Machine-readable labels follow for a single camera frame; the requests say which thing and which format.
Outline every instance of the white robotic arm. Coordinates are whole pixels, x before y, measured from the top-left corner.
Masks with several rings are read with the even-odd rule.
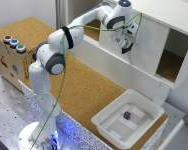
[[[83,27],[75,27],[70,30],[67,28],[77,25],[86,25],[87,23],[97,19],[107,29],[114,29],[128,21],[131,18],[131,15],[132,5],[128,0],[120,0],[115,9],[112,9],[109,3],[104,2],[76,18],[67,27],[63,27],[62,29],[55,31],[49,36],[48,42],[41,43],[38,46],[36,62],[29,67],[29,78],[32,84],[35,100],[40,106],[42,114],[40,116],[38,126],[31,134],[30,140],[35,142],[39,132],[47,120],[47,117],[56,104],[56,99],[50,93],[52,87],[49,73],[52,75],[58,75],[64,70],[65,63],[62,44],[64,44],[65,50],[67,50],[79,45],[84,38]],[[124,26],[119,36],[122,36],[125,32],[125,34],[134,37],[137,28],[138,25],[131,21]],[[64,43],[62,43],[64,32],[66,34],[66,38]],[[114,40],[116,40],[116,38],[120,38],[119,43],[121,43],[120,46],[122,49],[125,51],[130,50],[133,44],[119,36],[112,35],[111,38]],[[37,147],[42,147],[43,143],[46,143],[47,139],[50,139],[57,130],[56,116],[59,115],[60,111],[61,107],[60,105],[57,105],[44,130],[36,141]]]

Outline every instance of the cork surface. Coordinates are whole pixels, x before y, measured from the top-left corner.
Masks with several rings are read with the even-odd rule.
[[[95,28],[100,28],[100,21],[99,20],[93,20],[91,21],[90,23],[87,24],[87,26],[92,26],[92,27],[95,27]],[[99,30],[94,30],[94,29],[90,29],[90,28],[84,28],[84,33],[93,38],[94,40],[96,41],[99,41],[99,36],[100,36],[100,31]]]
[[[59,100],[62,109],[113,149],[117,150],[116,147],[99,134],[97,127],[91,122],[91,118],[125,92],[125,89],[77,61],[72,56],[68,55],[66,61],[67,73]],[[58,96],[62,77],[63,73],[57,76],[50,76],[52,83],[51,93],[55,98]],[[29,79],[23,82],[31,88]],[[166,119],[167,116],[163,115],[131,150],[139,150]]]
[[[43,41],[48,40],[48,36],[55,29],[42,23],[34,17],[21,20],[6,27],[0,28],[0,41],[6,35],[11,35],[13,39],[19,40],[20,44],[24,44],[27,51],[37,47]]]
[[[175,82],[183,61],[184,59],[182,57],[164,50],[157,69],[157,74]]]

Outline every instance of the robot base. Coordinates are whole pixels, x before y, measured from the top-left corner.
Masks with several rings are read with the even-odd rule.
[[[38,125],[38,122],[29,124],[20,132],[19,137],[18,137],[18,150],[30,150],[31,149],[33,142],[29,140],[29,137],[31,136],[32,132],[34,131],[37,125]],[[64,142],[63,139],[59,139],[59,144],[62,145],[63,142]],[[43,148],[35,145],[31,150],[43,150]]]

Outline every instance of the brown box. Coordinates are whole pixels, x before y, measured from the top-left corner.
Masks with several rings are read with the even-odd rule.
[[[55,30],[39,20],[30,17],[0,29],[0,74],[16,86],[21,86],[18,79],[28,78],[28,67],[34,62],[33,54],[39,43],[48,40],[48,36]],[[11,35],[26,46],[26,53],[19,54],[15,49],[3,43],[3,38]]]

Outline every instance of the plastic container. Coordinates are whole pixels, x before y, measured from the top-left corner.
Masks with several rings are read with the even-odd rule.
[[[129,120],[124,113],[131,113]],[[163,115],[164,109],[129,89],[96,114],[91,121],[99,133],[120,149],[130,149]]]

